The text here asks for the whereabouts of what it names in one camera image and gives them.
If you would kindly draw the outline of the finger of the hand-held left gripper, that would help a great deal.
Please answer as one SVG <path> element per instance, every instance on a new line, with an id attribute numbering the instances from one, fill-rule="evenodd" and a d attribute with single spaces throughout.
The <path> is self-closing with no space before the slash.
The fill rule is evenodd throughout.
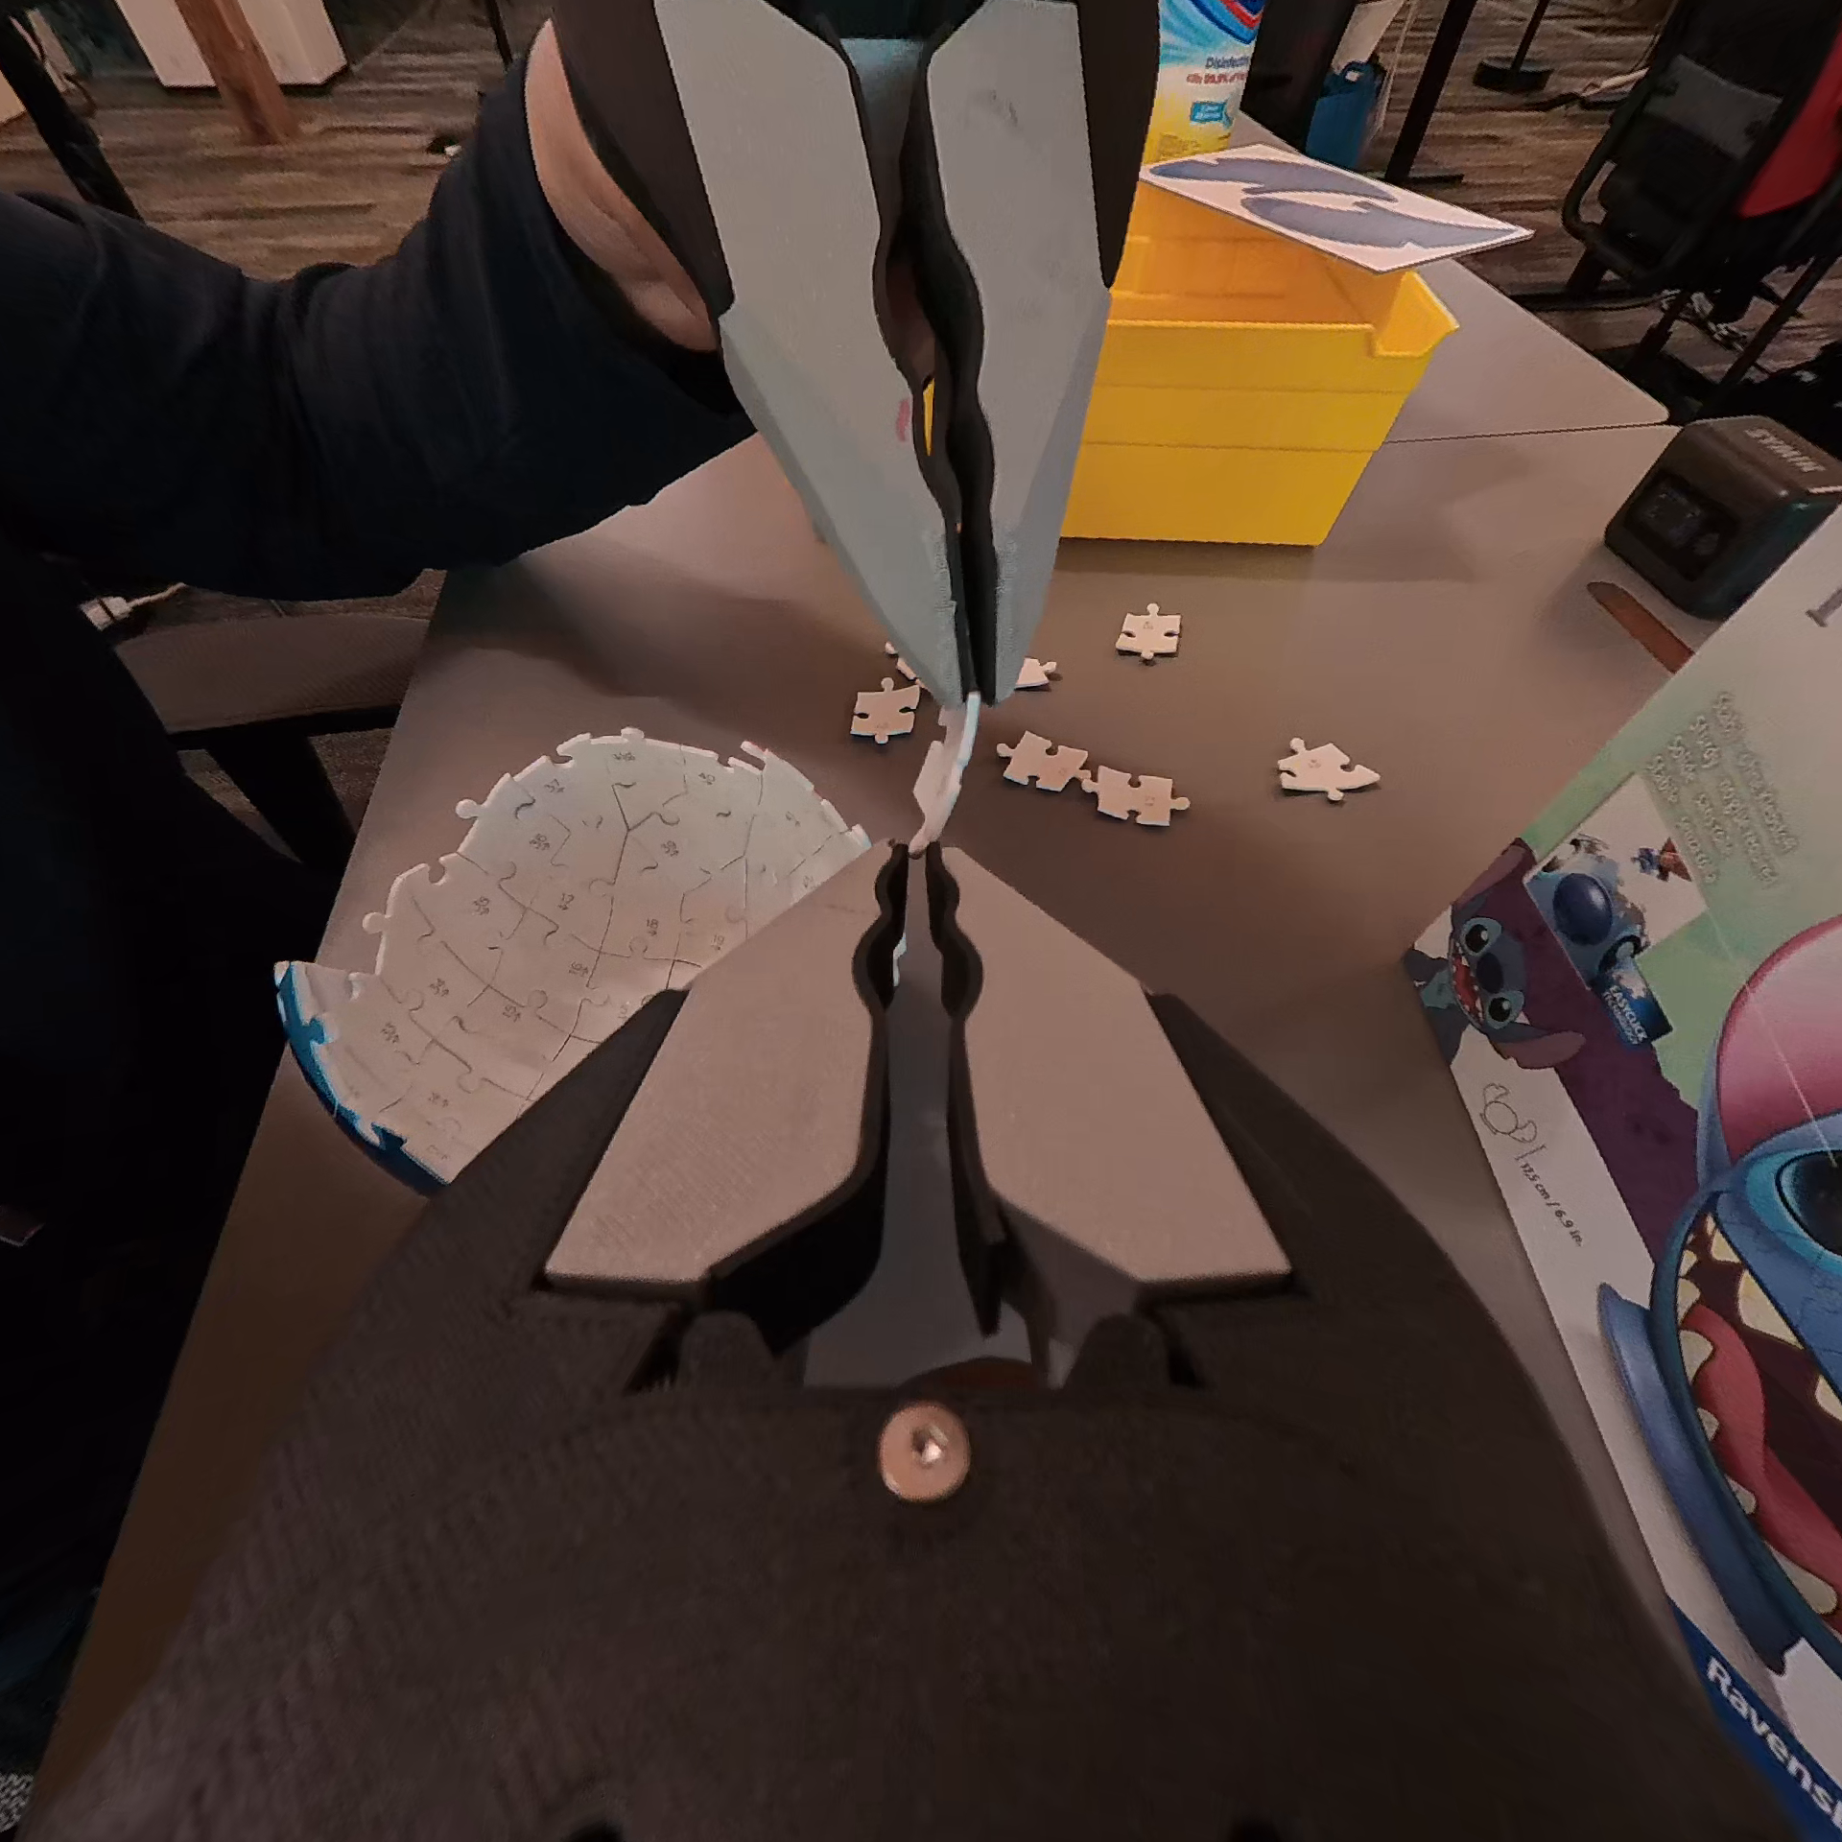
<path id="1" fill-rule="evenodd" d="M 926 51 L 917 281 L 963 656 L 1009 696 L 1043 616 L 1110 314 L 1075 5 L 981 5 Z"/>
<path id="2" fill-rule="evenodd" d="M 773 5 L 655 14 L 728 273 L 728 380 L 900 654 L 961 706 L 951 535 L 879 315 L 888 236 L 856 70 Z"/>

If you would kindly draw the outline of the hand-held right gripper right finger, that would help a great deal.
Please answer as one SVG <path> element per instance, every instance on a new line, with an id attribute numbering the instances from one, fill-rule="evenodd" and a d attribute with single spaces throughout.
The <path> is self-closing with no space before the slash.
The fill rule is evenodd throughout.
<path id="1" fill-rule="evenodd" d="M 949 1021 L 946 1131 L 958 1268 L 983 1333 L 1102 1353 L 1139 1320 L 1182 1389 L 1172 1303 L 1284 1289 L 1292 1264 L 1139 979 L 955 846 L 930 848 Z"/>

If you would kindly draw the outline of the partly built puzzle ball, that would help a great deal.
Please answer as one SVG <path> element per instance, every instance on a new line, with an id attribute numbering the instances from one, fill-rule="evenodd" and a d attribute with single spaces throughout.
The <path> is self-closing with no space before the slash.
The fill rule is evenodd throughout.
<path id="1" fill-rule="evenodd" d="M 869 850 L 813 784 L 622 728 L 466 798 L 459 846 L 361 920 L 359 970 L 276 970 L 296 1066 L 415 1191 L 455 1180 L 649 1000 L 691 984 Z"/>

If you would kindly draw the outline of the white puzzle piece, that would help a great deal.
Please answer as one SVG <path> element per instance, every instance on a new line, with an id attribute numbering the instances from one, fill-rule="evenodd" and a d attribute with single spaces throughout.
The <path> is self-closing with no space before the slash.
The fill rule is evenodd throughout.
<path id="1" fill-rule="evenodd" d="M 1129 613 L 1120 620 L 1114 649 L 1118 656 L 1155 663 L 1174 656 L 1182 643 L 1182 616 L 1159 604 Z M 915 730 L 915 714 L 923 697 L 920 673 L 894 644 L 887 654 L 898 678 L 884 678 L 879 687 L 860 690 L 854 705 L 849 730 L 862 742 L 887 746 Z M 1000 744 L 998 756 L 1004 766 L 1004 784 L 1043 793 L 1060 793 L 1077 787 L 1091 793 L 1102 816 L 1141 827 L 1169 827 L 1172 819 L 1186 811 L 1190 800 L 1176 792 L 1166 774 L 1127 774 L 1091 762 L 1091 755 L 1071 744 L 1055 744 L 1036 730 L 1025 732 L 1016 744 Z M 1335 744 L 1309 746 L 1292 740 L 1288 755 L 1276 764 L 1278 790 L 1292 797 L 1325 797 L 1343 802 L 1348 793 L 1366 792 L 1380 784 L 1380 773 L 1358 766 Z"/>

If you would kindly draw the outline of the single curved puzzle piece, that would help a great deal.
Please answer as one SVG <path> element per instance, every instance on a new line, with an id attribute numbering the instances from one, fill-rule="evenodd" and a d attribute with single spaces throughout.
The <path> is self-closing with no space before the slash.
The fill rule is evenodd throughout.
<path id="1" fill-rule="evenodd" d="M 936 721 L 941 738 L 927 751 L 923 767 L 912 786 L 912 797 L 920 808 L 920 825 L 905 855 L 911 860 L 923 858 L 946 831 L 961 797 L 961 780 L 975 748 L 975 732 L 981 724 L 983 705 L 979 693 L 970 693 L 966 706 L 943 711 Z M 888 1007 L 902 980 L 902 958 L 905 955 L 905 911 L 907 911 L 907 871 L 898 867 L 894 846 L 879 871 L 877 891 L 887 909 L 887 932 L 890 938 L 877 949 L 877 982 L 882 1004 Z"/>

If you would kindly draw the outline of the person's left forearm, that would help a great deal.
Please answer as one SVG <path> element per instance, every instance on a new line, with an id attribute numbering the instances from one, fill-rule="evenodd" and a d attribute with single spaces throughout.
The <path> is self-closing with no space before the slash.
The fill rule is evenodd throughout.
<path id="1" fill-rule="evenodd" d="M 371 265 L 269 282 L 145 221 L 6 194 L 3 512 L 16 553 L 285 602 L 394 592 L 573 538 L 753 434 L 722 360 L 569 239 L 527 103 L 485 98 Z"/>

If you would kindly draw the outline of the cartoon puzzle box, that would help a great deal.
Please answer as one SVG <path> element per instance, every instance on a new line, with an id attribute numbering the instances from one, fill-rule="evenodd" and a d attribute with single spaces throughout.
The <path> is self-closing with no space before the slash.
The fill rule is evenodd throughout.
<path id="1" fill-rule="evenodd" d="M 1403 970 L 1718 1721 L 1841 1823 L 1831 515 Z"/>

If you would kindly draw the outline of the person's left hand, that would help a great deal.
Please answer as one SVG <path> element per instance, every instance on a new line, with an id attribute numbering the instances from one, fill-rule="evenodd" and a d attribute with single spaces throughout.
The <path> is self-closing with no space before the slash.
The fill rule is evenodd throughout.
<path id="1" fill-rule="evenodd" d="M 593 150 L 553 23 L 532 41 L 523 93 L 538 182 L 569 241 L 648 330 L 682 350 L 716 356 L 722 342 L 702 295 Z"/>

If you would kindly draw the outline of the wipes canister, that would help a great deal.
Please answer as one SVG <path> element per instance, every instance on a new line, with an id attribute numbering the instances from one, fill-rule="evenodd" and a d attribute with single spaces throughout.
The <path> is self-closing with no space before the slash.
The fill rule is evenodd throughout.
<path id="1" fill-rule="evenodd" d="M 1143 144 L 1146 167 L 1230 147 L 1260 16 L 1260 0 L 1159 5 L 1159 90 Z"/>

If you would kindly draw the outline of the yellow plastic bin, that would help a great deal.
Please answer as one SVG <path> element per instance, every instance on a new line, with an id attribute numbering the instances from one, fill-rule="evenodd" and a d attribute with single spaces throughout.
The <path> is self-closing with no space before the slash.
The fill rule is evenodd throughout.
<path id="1" fill-rule="evenodd" d="M 1372 275 L 1139 186 L 1065 538 L 1316 547 L 1456 330 Z"/>

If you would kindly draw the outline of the white and blue cutout card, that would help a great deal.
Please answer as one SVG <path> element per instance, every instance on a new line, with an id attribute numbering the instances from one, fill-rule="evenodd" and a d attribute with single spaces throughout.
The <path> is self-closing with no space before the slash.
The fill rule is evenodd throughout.
<path id="1" fill-rule="evenodd" d="M 1143 167 L 1143 182 L 1372 275 L 1456 261 L 1534 232 L 1286 144 L 1233 147 Z"/>

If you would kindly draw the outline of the white cabinet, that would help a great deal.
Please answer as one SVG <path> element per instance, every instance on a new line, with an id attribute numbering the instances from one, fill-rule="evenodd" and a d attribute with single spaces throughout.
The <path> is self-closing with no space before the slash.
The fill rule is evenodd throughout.
<path id="1" fill-rule="evenodd" d="M 284 87 L 332 81 L 348 62 L 320 2 L 238 2 Z M 176 2 L 119 2 L 155 80 L 173 90 L 215 90 L 200 47 Z"/>

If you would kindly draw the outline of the brown wooden strip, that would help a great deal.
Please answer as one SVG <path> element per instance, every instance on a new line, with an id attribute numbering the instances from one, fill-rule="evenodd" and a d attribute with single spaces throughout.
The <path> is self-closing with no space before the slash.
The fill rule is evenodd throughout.
<path id="1" fill-rule="evenodd" d="M 1679 673 L 1692 660 L 1695 647 L 1678 636 L 1663 616 L 1651 613 L 1628 587 L 1608 581 L 1591 581 L 1585 583 L 1585 591 L 1597 606 L 1669 675 Z"/>

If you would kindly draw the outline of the black electronic device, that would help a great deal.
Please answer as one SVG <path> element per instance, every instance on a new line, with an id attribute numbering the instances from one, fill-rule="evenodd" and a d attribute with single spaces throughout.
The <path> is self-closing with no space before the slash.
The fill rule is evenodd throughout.
<path id="1" fill-rule="evenodd" d="M 1768 417 L 1682 428 L 1603 530 L 1674 607 L 1734 615 L 1831 515 L 1841 466 Z"/>

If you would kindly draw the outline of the wooden post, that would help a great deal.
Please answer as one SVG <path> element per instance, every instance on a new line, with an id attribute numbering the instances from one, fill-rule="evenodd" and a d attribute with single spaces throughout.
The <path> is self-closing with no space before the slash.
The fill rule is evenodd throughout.
<path id="1" fill-rule="evenodd" d="M 279 147 L 293 138 L 289 103 L 241 5 L 176 0 L 176 11 L 247 143 Z"/>

